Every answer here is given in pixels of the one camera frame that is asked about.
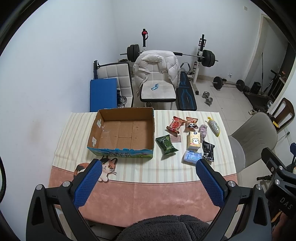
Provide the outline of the brown wooden chair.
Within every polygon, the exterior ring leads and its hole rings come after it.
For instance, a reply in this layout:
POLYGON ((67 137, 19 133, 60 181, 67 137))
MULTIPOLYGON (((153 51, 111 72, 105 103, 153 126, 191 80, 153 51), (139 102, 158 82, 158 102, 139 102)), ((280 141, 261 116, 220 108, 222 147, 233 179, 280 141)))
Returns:
POLYGON ((267 115, 273 123, 276 131, 280 132, 294 119, 295 110, 293 104, 284 97, 273 113, 268 113, 267 115))

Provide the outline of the barbell on rack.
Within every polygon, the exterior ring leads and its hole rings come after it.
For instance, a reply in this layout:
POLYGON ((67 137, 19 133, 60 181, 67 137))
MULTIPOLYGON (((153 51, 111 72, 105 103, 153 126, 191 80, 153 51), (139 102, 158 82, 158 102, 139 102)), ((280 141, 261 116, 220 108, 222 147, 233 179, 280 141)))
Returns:
POLYGON ((191 54, 184 54, 181 52, 172 52, 172 51, 164 51, 164 50, 150 50, 150 51, 140 51, 138 44, 132 44, 127 47, 126 53, 121 53, 120 55, 126 55, 127 59, 131 62, 135 62, 136 59, 141 54, 154 54, 162 56, 163 58, 166 57, 177 57, 177 56, 189 56, 196 58, 197 62, 200 62, 204 67, 212 67, 218 60, 215 57, 215 54, 210 50, 204 50, 201 55, 191 55, 191 54))

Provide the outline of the white puffer jacket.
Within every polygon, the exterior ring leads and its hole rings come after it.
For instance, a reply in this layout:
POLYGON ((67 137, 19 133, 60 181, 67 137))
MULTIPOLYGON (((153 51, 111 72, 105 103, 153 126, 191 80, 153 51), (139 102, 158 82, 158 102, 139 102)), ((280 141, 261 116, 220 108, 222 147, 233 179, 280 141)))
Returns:
POLYGON ((147 75, 151 73, 149 65, 156 64, 159 72, 168 73, 168 78, 173 83, 175 89, 179 87, 181 68, 177 57, 163 58, 154 54, 141 54, 133 65, 133 75, 137 93, 140 91, 140 87, 147 80, 147 75))

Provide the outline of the grey office chair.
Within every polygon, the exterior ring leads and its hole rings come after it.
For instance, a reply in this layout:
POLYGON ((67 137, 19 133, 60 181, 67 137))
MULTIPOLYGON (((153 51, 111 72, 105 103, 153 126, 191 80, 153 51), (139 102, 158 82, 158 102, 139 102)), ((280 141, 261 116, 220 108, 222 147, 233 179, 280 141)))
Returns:
POLYGON ((274 149, 278 134, 267 114, 256 113, 228 138, 239 173, 260 160, 264 148, 274 149))

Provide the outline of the black weight bench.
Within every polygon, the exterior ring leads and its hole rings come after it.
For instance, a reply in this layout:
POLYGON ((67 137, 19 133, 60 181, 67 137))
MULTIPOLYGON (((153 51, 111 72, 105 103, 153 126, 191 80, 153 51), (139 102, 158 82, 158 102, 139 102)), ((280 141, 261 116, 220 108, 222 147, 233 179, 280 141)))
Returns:
POLYGON ((189 110, 196 111, 196 99, 193 92, 191 82, 187 76, 185 70, 182 69, 184 63, 181 64, 181 73, 180 73, 180 83, 179 87, 176 89, 177 94, 177 109, 178 110, 189 110))

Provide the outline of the mauve cloth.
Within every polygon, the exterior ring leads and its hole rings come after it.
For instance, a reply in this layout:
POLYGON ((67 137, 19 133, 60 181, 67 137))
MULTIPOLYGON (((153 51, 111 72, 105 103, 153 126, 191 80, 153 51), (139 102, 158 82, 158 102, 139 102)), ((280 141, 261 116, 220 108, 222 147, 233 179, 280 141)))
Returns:
POLYGON ((200 140, 203 142, 207 135, 207 125, 200 125, 198 132, 200 133, 200 140))

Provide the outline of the yellow tissue pack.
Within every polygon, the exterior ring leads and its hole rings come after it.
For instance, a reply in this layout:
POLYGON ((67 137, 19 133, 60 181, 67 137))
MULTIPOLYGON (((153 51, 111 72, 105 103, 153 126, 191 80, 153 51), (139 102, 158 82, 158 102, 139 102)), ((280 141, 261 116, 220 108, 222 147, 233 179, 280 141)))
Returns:
POLYGON ((187 147, 189 150, 198 150, 201 147, 201 137, 199 132, 189 132, 187 147))

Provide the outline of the blue folded mat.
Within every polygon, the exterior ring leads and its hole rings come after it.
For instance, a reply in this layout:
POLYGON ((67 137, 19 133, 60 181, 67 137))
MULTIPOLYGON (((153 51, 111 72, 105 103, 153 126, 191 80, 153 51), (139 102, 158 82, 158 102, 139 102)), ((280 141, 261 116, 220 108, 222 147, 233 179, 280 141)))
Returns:
POLYGON ((117 108, 117 80, 93 79, 90 81, 90 112, 106 108, 117 108))

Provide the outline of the black foil packet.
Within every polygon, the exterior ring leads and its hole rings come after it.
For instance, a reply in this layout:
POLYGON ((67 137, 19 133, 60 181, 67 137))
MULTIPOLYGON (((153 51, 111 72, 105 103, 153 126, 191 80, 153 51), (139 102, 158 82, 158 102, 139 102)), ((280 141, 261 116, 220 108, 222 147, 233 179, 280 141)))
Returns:
POLYGON ((202 149, 203 149, 203 157, 204 159, 210 161, 210 162, 214 162, 214 148, 215 145, 203 141, 202 143, 202 149))

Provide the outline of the barbell on floor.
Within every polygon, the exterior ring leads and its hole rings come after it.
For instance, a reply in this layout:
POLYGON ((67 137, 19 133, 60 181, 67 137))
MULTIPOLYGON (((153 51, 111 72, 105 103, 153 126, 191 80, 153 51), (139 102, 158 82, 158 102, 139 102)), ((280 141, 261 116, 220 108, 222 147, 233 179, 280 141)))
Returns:
POLYGON ((216 90, 220 90, 223 87, 236 87, 239 91, 242 92, 245 89, 245 83, 241 79, 237 80, 236 82, 231 82, 227 81, 225 78, 216 76, 214 77, 212 84, 216 90))

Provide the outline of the black fleece garment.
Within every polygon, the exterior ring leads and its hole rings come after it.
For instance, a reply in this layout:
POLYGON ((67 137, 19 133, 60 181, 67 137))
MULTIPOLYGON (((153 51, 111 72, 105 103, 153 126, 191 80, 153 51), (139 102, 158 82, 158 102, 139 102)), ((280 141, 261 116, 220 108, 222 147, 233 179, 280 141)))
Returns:
POLYGON ((115 240, 200 240, 209 224, 190 215, 165 215, 141 220, 115 240))

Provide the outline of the yellow silver scrub sponge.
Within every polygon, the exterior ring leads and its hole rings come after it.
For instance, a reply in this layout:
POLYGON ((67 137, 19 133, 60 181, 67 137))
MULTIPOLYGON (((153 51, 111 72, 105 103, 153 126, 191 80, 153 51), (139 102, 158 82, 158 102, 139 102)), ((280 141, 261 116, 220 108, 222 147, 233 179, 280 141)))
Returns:
POLYGON ((219 137, 220 135, 220 126, 217 124, 217 122, 215 122, 215 120, 213 120, 211 117, 208 117, 208 126, 210 127, 210 129, 212 130, 212 132, 214 133, 214 135, 216 137, 219 137))

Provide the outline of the blue wrapper on chair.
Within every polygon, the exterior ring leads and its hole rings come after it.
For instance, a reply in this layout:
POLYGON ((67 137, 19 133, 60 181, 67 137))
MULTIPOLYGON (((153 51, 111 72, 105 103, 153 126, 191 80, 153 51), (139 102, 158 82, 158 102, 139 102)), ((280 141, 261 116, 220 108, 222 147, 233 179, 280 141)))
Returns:
POLYGON ((156 90, 156 89, 158 89, 158 87, 159 87, 159 84, 157 83, 151 88, 151 90, 156 90))

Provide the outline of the orange panda snack packet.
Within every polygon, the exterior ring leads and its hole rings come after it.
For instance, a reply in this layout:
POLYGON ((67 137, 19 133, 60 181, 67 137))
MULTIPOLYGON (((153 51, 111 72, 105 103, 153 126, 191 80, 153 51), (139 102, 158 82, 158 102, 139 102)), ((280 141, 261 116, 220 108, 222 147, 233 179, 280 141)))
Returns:
POLYGON ((192 117, 186 117, 186 128, 197 129, 198 128, 198 119, 192 117))

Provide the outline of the white padded chair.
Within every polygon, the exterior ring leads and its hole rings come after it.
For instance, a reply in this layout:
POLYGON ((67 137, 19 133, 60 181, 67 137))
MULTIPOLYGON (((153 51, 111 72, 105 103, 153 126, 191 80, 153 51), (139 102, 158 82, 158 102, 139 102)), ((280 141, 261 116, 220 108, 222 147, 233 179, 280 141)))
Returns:
POLYGON ((140 87, 139 99, 146 104, 165 102, 170 103, 176 101, 176 89, 168 78, 168 73, 161 73, 158 71, 151 71, 147 75, 147 80, 140 87), (158 89, 151 90, 155 84, 159 84, 158 89))

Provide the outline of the striped pink tablecloth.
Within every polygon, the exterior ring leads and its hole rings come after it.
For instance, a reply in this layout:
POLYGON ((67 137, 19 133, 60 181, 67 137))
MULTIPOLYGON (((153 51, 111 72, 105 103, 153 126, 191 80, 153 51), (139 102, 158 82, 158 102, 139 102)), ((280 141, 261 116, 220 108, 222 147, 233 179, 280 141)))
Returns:
MULTIPOLYGON (((73 113, 55 152, 49 186, 72 180, 76 167, 89 163, 95 154, 87 149, 96 113, 73 113)), ((194 166, 183 163, 187 133, 180 128, 177 153, 164 156, 159 146, 148 158, 119 158, 107 182, 98 182, 86 204, 84 218, 108 225, 129 226, 137 221, 188 214, 212 221, 218 212, 196 174, 194 166)))

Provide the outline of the open cardboard box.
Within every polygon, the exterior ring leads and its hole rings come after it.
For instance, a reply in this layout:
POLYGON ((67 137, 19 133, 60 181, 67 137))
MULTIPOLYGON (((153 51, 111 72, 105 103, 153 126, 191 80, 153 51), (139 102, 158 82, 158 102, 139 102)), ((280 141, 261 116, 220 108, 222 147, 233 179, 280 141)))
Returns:
POLYGON ((87 148, 97 156, 152 158, 154 109, 111 108, 97 112, 87 148))

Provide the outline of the chrome dumbbell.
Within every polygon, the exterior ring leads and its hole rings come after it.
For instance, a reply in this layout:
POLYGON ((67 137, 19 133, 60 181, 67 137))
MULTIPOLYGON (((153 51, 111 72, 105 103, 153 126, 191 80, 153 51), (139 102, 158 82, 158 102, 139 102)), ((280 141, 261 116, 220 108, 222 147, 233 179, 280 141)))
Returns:
POLYGON ((202 98, 205 100, 205 104, 208 106, 212 105, 213 98, 210 96, 210 93, 208 91, 203 92, 202 98))

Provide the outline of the red snack packet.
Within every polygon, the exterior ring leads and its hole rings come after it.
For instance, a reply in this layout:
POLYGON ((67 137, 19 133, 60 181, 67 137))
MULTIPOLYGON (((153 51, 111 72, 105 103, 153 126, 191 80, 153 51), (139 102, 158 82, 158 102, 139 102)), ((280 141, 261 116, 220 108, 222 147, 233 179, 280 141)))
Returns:
POLYGON ((177 116, 173 116, 172 122, 166 127, 167 130, 179 134, 180 127, 185 123, 185 120, 177 116))

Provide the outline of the green snack packet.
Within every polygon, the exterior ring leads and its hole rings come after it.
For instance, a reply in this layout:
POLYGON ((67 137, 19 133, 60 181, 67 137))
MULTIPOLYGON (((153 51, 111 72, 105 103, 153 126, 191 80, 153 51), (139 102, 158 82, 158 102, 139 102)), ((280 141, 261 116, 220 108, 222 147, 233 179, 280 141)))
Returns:
POLYGON ((164 155, 169 155, 178 151, 178 149, 173 146, 170 135, 158 137, 156 138, 156 142, 163 149, 164 155))

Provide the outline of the blue tissue pack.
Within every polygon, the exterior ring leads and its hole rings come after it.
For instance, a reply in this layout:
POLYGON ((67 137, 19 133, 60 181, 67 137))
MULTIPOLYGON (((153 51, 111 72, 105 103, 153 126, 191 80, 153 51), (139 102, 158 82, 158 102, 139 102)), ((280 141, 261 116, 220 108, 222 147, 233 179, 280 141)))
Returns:
POLYGON ((197 161, 203 158, 202 153, 186 150, 183 156, 183 162, 185 164, 196 165, 197 161))

